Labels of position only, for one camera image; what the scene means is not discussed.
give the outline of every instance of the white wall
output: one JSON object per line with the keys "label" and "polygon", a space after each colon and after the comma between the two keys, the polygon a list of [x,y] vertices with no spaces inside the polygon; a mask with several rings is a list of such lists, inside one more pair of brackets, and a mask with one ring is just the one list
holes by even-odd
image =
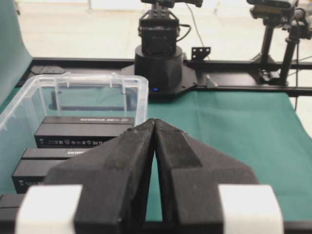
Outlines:
{"label": "white wall", "polygon": [[145,9],[145,4],[140,0],[91,0],[92,9],[124,9],[141,10]]}
{"label": "white wall", "polygon": [[64,3],[87,3],[88,0],[16,0],[16,2],[64,2]]}
{"label": "white wall", "polygon": [[[87,3],[88,0],[16,0],[17,2],[77,2]],[[140,0],[91,0],[92,8],[99,9],[125,9],[125,10],[141,10],[146,5]],[[219,6],[231,7],[248,7],[246,0],[204,0],[203,8],[214,8]],[[184,8],[183,3],[177,3],[176,8]]]}

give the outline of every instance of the floor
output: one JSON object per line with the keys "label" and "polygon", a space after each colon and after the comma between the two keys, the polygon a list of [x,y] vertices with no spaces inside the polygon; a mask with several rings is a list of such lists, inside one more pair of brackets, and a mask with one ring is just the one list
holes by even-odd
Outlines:
{"label": "floor", "polygon": [[[135,47],[140,44],[137,27],[143,11],[89,12],[83,3],[20,3],[19,6],[23,39],[34,57],[126,59],[134,57]],[[179,7],[174,13],[181,23],[192,24],[186,7]],[[245,5],[194,8],[194,13],[204,44],[212,47],[211,59],[249,60],[260,51],[264,26],[261,20],[252,19]],[[283,59],[287,36],[281,29],[274,32],[271,56],[277,61]],[[190,57],[191,47],[200,46],[195,30],[179,46]],[[311,55],[312,41],[302,40],[300,58]],[[295,76],[289,82],[294,85]],[[300,73],[299,85],[312,87],[312,71]],[[297,113],[312,137],[312,97],[298,99]]]}

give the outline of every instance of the camera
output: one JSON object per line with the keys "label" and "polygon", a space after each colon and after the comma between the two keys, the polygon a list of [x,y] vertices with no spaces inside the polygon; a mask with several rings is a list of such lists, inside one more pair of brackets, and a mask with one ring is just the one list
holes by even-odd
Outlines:
{"label": "camera", "polygon": [[251,5],[291,9],[296,5],[298,0],[247,0],[247,2]]}

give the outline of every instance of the black cylindrical base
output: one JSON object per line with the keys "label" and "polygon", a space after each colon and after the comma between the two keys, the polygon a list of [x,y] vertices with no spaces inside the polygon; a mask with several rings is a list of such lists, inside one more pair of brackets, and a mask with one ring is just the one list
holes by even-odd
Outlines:
{"label": "black cylindrical base", "polygon": [[173,55],[145,55],[142,46],[136,48],[135,75],[148,79],[152,89],[172,88],[182,80],[182,49]]}

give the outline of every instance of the camera mount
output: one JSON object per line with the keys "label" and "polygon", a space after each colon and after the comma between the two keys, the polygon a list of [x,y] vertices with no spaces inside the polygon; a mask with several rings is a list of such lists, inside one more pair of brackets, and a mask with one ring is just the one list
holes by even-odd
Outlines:
{"label": "camera mount", "polygon": [[[308,36],[311,30],[311,20],[308,19],[309,14],[306,10],[297,8],[298,0],[247,0],[247,2],[255,5],[250,10],[252,17],[254,19],[263,19],[263,24],[266,26],[261,53],[253,58],[252,62],[260,63],[259,74],[264,83],[287,85],[287,76],[295,46],[299,43],[298,39],[311,39]],[[268,70],[268,65],[275,63],[269,55],[275,28],[282,28],[290,33],[289,38],[286,40],[288,47],[280,75],[277,72]],[[297,39],[298,30],[302,35]]]}

